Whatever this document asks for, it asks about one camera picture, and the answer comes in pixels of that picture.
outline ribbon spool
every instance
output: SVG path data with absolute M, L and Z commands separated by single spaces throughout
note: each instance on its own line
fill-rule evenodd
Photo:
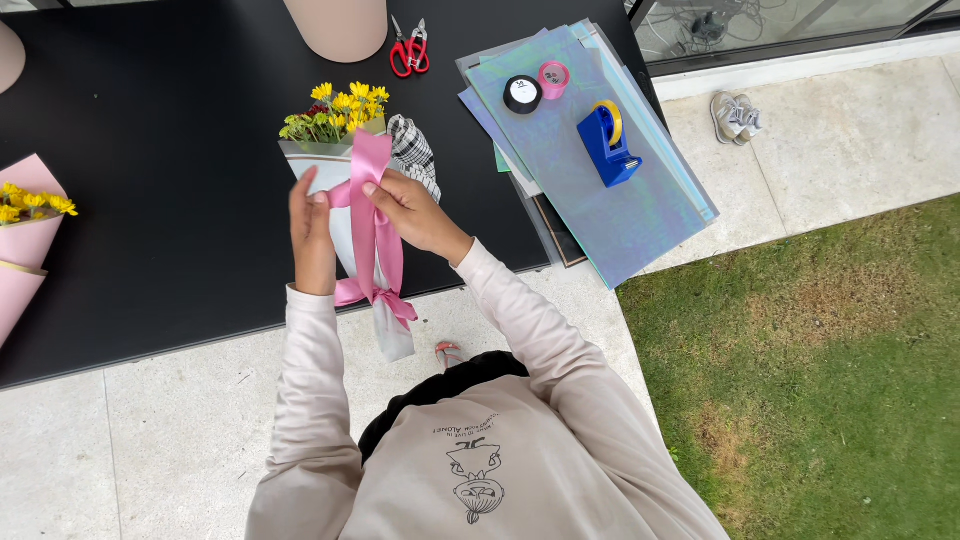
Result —
M 537 110 L 542 97 L 543 88 L 540 83 L 526 75 L 513 77 L 503 88 L 503 103 L 507 105 L 507 109 L 517 114 L 530 114 Z
M 537 73 L 537 82 L 543 87 L 543 99 L 558 99 L 570 82 L 570 70 L 558 61 L 544 62 Z
M 620 142 L 620 136 L 623 135 L 623 116 L 620 114 L 620 107 L 613 101 L 605 99 L 593 105 L 593 110 L 598 109 L 604 128 L 607 130 L 607 143 L 611 147 L 616 146 L 616 143 Z

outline checkered fabric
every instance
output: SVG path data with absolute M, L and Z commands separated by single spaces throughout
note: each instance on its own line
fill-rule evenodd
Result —
M 433 150 L 430 150 L 423 132 L 413 120 L 397 114 L 387 123 L 387 133 L 394 138 L 394 159 L 400 163 L 400 172 L 422 183 L 433 200 L 440 203 Z

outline lawn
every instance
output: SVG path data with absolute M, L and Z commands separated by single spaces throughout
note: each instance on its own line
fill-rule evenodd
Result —
M 960 195 L 616 292 L 732 538 L 960 538 Z

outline pink satin ribbon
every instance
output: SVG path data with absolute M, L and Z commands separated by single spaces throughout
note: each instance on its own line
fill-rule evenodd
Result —
M 372 306 L 379 298 L 403 328 L 410 330 L 407 321 L 416 321 L 417 312 L 399 297 L 403 284 L 403 245 L 400 235 L 387 216 L 363 193 L 363 184 L 367 182 L 380 185 L 392 149 L 393 138 L 389 135 L 373 136 L 357 130 L 350 160 L 350 179 L 327 191 L 331 208 L 350 207 L 353 256 L 357 265 L 356 278 L 337 281 L 334 303 L 347 306 L 366 298 Z M 377 253 L 380 254 L 380 271 L 390 286 L 388 289 L 373 284 Z

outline hand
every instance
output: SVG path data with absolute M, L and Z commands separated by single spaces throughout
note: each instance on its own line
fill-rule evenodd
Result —
M 294 244 L 297 290 L 329 296 L 337 288 L 337 254 L 330 238 L 330 203 L 325 191 L 306 192 L 317 177 L 314 165 L 290 191 L 290 239 Z
M 363 192 L 374 206 L 387 214 L 400 237 L 413 247 L 433 252 L 454 267 L 460 265 L 473 247 L 473 238 L 454 225 L 426 187 L 416 180 L 387 169 L 380 187 L 367 182 Z

